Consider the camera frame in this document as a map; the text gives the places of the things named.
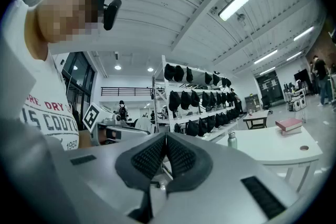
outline black chair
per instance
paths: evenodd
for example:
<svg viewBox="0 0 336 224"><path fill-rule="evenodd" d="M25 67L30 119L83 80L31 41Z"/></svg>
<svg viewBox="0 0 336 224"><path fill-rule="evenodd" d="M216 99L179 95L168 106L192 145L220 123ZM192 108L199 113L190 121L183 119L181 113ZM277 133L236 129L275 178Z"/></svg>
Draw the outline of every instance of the black chair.
<svg viewBox="0 0 336 224"><path fill-rule="evenodd" d="M262 100L262 103L263 103L263 105L262 105L263 109L269 109L272 106L272 104L269 101L269 98L268 98L267 95L263 96L261 100Z"/></svg>

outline railing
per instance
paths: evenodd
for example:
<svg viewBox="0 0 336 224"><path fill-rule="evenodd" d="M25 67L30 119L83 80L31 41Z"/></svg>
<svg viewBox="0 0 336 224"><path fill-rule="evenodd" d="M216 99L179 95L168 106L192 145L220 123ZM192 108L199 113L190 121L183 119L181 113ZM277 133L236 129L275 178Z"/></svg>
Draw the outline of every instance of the railing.
<svg viewBox="0 0 336 224"><path fill-rule="evenodd" d="M160 93L164 92L163 88L157 88ZM146 96L152 95L152 88L129 88L129 87L101 87L101 96Z"/></svg>

